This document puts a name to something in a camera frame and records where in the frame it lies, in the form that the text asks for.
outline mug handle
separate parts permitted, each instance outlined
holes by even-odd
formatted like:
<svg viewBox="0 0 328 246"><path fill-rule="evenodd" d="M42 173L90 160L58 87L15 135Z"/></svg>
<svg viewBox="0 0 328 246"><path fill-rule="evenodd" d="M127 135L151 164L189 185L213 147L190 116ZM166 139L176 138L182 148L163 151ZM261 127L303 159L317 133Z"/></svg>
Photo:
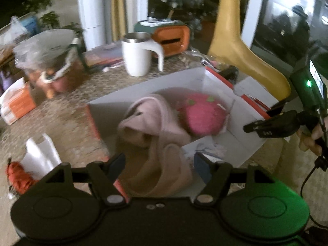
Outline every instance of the mug handle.
<svg viewBox="0 0 328 246"><path fill-rule="evenodd" d="M150 50L157 53L158 56L158 70L163 72L164 71L164 50L163 47L155 42L154 40L148 40L142 43L141 46L144 50Z"/></svg>

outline white pillar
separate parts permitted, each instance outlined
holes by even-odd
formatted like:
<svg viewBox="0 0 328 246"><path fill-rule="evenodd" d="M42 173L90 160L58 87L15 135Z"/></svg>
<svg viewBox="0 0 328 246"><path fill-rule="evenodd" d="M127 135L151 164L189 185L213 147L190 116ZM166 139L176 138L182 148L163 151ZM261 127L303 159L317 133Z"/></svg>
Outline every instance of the white pillar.
<svg viewBox="0 0 328 246"><path fill-rule="evenodd" d="M133 32L134 25L148 17L148 0L126 0L128 32Z"/></svg>
<svg viewBox="0 0 328 246"><path fill-rule="evenodd" d="M250 48L253 44L262 8L262 2L263 0L248 0L244 26L241 33L241 38L248 48Z"/></svg>
<svg viewBox="0 0 328 246"><path fill-rule="evenodd" d="M104 0L77 0L86 49L106 44Z"/></svg>

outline yellow plastic leg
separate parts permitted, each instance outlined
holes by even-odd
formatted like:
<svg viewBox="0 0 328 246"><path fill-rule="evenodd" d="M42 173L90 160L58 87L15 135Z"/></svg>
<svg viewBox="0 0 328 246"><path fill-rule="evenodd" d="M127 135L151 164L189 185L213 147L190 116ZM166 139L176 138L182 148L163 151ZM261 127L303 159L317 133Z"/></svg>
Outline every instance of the yellow plastic leg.
<svg viewBox="0 0 328 246"><path fill-rule="evenodd" d="M257 57L240 36L240 0L220 0L214 37L208 52L219 61L234 65L262 84L277 100L290 95L287 79Z"/></svg>

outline pink fabric bag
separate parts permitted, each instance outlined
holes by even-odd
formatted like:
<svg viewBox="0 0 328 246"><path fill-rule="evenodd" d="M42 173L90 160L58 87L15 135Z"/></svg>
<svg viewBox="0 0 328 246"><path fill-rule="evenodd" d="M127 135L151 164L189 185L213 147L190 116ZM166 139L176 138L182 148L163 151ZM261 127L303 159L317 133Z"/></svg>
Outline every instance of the pink fabric bag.
<svg viewBox="0 0 328 246"><path fill-rule="evenodd" d="M167 197L191 184L181 147L190 143L170 105L151 94L136 101L118 126L117 152L126 155L119 179L132 196Z"/></svg>

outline round black pad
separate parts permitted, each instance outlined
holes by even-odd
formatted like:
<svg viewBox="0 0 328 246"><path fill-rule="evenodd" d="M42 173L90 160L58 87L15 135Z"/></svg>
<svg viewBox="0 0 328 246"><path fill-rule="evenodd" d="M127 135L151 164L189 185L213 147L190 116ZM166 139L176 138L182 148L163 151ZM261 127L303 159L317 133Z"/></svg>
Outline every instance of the round black pad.
<svg viewBox="0 0 328 246"><path fill-rule="evenodd" d="M19 234L55 242L88 229L99 216L99 204L88 193L74 188L28 191L14 203L10 216Z"/></svg>

